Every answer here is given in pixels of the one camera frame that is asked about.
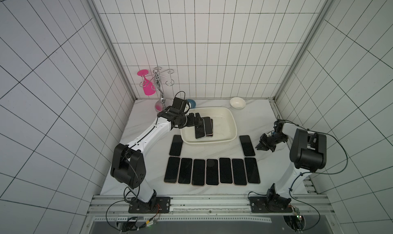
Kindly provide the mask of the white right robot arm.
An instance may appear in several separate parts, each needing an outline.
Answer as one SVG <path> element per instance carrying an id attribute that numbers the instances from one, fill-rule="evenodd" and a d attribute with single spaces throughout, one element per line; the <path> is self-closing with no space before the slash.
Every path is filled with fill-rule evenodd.
<path id="1" fill-rule="evenodd" d="M 291 140 L 289 158 L 291 164 L 278 183 L 267 191 L 265 206 L 273 209 L 286 209 L 291 202 L 290 194 L 297 189 L 307 173 L 315 173 L 326 165 L 326 135 L 312 132 L 286 120 L 278 119 L 270 135 L 263 134 L 257 150 L 274 152 L 280 143 Z"/>

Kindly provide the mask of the pink stack phone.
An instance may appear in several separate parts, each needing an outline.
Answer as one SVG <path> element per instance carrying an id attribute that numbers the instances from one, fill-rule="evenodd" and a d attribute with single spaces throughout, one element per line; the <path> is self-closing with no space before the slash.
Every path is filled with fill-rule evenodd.
<path id="1" fill-rule="evenodd" d="M 213 123 L 210 117 L 204 117 L 204 128 L 205 128 L 205 136 L 212 137 L 213 136 Z"/>

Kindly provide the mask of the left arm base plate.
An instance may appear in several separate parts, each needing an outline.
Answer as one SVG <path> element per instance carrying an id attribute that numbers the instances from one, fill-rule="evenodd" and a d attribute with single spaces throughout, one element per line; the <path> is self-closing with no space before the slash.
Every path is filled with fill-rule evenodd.
<path id="1" fill-rule="evenodd" d="M 170 197 L 153 196 L 148 203 L 144 203 L 141 200 L 131 203 L 128 212 L 130 214 L 152 214 L 156 212 L 166 214 L 169 213 L 170 206 Z"/>

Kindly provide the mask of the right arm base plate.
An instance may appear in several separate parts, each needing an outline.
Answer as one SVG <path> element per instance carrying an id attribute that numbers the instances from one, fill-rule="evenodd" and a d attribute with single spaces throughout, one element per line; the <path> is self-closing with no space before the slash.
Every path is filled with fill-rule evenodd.
<path id="1" fill-rule="evenodd" d="M 292 213 L 293 210 L 290 207 L 291 198 L 272 198 L 267 197 L 249 197 L 251 212 L 252 213 Z"/>

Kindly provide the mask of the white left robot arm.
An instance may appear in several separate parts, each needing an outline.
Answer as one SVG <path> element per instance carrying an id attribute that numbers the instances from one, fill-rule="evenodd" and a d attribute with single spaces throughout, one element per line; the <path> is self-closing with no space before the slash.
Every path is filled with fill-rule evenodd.
<path id="1" fill-rule="evenodd" d="M 110 175 L 120 183 L 126 184 L 133 193 L 137 204 L 146 211 L 156 207 L 156 191 L 149 186 L 146 177 L 144 156 L 173 128 L 199 126 L 201 116 L 186 113 L 174 107 L 167 107 L 158 113 L 157 118 L 140 136 L 128 144 L 118 144 L 114 149 Z"/>

